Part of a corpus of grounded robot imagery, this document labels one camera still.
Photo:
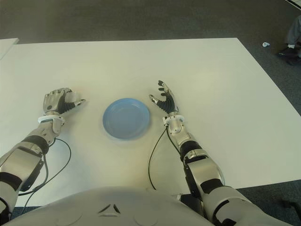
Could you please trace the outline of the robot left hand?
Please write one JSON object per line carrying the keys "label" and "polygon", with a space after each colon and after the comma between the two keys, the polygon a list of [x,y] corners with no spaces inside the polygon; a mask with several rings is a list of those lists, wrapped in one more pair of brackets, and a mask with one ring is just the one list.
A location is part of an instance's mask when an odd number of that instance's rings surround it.
{"label": "robot left hand", "polygon": [[70,88],[60,88],[47,93],[43,101],[44,115],[61,115],[77,106],[82,105],[86,100],[79,99],[67,102],[66,98],[73,91]]}

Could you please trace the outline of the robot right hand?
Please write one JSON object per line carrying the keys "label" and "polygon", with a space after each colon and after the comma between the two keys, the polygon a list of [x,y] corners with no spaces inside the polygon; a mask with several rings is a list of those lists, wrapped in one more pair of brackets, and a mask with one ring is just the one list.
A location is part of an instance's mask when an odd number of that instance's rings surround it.
{"label": "robot right hand", "polygon": [[153,102],[167,114],[179,113],[180,110],[178,104],[176,103],[176,99],[173,95],[172,90],[161,80],[158,81],[158,85],[158,90],[161,91],[161,96],[165,97],[165,100],[159,100],[153,95],[149,95],[151,102]]}

